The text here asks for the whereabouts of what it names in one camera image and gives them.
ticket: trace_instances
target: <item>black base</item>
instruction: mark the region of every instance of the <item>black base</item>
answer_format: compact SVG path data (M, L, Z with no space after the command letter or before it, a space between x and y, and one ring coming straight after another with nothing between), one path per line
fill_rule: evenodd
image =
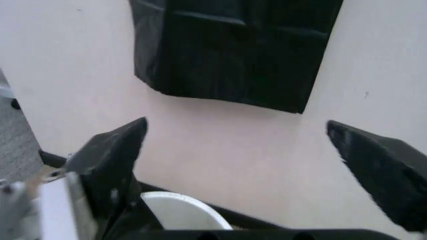
M61 157L55 154L39 150L38 154L41 157L41 160L45 165L51 166L53 168L61 168L67 162L65 157ZM144 182L139 182L142 192L152 192L152 191L167 191L157 186L153 186ZM250 216L243 215L238 212L234 212L219 206L208 204L211 208L215 209L221 216L224 217L227 222L233 226L237 226L242 229L253 229L253 230L267 230L267 229L283 229L280 226L274 225L272 223L262 221Z
M21 110L21 106L16 99L13 99L12 102L10 102L10 106L16 110Z

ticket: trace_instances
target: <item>black fabric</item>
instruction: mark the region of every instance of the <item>black fabric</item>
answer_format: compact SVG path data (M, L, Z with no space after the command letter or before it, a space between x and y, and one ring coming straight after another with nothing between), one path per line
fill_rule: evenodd
M135 75L179 97L302 113L342 0L130 0Z

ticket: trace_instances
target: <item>carpet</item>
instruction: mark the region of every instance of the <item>carpet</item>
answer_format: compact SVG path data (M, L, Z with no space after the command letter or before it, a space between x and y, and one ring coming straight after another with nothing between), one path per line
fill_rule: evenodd
M24 181L38 173L43 163L23 112L10 103L11 99L0 97L0 179Z

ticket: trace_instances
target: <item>white surface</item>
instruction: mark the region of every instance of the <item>white surface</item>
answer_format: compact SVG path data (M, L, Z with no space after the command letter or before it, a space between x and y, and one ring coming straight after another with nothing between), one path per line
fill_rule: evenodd
M141 198L167 230L232 230L212 207L179 193L151 191Z
M0 66L43 150L147 116L141 181L293 228L395 226L341 163L329 119L427 153L427 1L344 0L303 115L165 96L133 75L126 0L0 0Z
M40 226L44 240L79 240L74 202L66 177L38 187Z
M38 187L43 240L93 240L97 224L75 172Z

